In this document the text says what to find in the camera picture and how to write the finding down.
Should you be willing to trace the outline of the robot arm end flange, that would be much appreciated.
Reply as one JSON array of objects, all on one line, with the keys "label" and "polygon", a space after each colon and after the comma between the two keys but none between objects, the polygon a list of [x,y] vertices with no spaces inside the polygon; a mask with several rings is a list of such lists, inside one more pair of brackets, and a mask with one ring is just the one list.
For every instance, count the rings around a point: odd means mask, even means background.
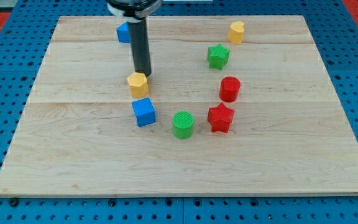
[{"label": "robot arm end flange", "polygon": [[162,0],[106,0],[111,14],[136,23],[153,14]]}]

